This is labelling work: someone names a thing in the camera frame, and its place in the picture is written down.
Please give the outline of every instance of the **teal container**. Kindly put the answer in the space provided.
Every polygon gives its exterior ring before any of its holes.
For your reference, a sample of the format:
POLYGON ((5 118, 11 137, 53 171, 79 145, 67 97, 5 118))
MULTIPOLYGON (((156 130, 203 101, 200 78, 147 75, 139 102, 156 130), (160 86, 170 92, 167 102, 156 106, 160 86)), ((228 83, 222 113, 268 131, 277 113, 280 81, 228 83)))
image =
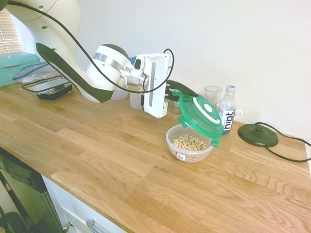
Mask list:
POLYGON ((26 52, 14 52, 0 55, 0 86, 14 83, 13 77, 23 68, 39 64, 40 59, 37 55, 26 52))

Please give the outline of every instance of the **dishwasher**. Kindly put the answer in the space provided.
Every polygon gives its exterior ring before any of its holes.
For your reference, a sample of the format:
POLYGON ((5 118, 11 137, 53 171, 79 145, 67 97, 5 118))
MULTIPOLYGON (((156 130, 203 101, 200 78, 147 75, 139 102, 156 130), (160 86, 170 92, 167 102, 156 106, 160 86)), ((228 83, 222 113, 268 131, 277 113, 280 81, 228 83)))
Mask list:
POLYGON ((0 148, 0 233, 65 233, 40 173, 0 148), (15 211, 1 206, 11 201, 15 211))

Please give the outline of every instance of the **plastic bag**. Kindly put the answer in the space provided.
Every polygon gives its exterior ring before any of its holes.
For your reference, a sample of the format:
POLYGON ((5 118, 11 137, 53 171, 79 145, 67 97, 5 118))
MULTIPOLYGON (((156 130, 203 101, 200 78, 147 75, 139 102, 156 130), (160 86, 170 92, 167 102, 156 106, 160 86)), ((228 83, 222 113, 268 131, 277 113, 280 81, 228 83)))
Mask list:
POLYGON ((47 62, 31 65, 22 69, 14 75, 13 81, 16 83, 30 83, 41 79, 59 76, 60 74, 47 62))

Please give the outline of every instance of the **white robot link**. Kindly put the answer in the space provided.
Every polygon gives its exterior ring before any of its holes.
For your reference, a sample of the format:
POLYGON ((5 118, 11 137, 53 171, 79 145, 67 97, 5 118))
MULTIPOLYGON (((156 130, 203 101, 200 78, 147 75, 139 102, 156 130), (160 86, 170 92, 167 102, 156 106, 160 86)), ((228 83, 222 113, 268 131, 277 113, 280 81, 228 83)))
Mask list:
POLYGON ((75 54, 76 43, 84 51, 75 39, 80 26, 77 0, 0 0, 0 10, 4 7, 31 31, 41 57, 75 85, 85 98, 105 102, 118 86, 130 92, 144 93, 145 112, 157 118, 166 115, 166 81, 173 67, 173 53, 138 55, 132 65, 123 49, 105 44, 98 47, 93 59, 87 55, 91 63, 84 72, 78 66, 75 54))

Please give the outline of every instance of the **bottle cap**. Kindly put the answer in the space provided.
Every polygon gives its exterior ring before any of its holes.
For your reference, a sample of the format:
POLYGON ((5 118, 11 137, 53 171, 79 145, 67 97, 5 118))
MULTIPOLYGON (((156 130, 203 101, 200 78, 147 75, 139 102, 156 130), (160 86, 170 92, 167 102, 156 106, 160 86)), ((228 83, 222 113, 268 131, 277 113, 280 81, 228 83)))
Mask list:
POLYGON ((227 88, 226 88, 226 91, 229 91, 229 92, 235 92, 235 90, 236 90, 236 87, 232 86, 232 85, 227 86, 227 88))

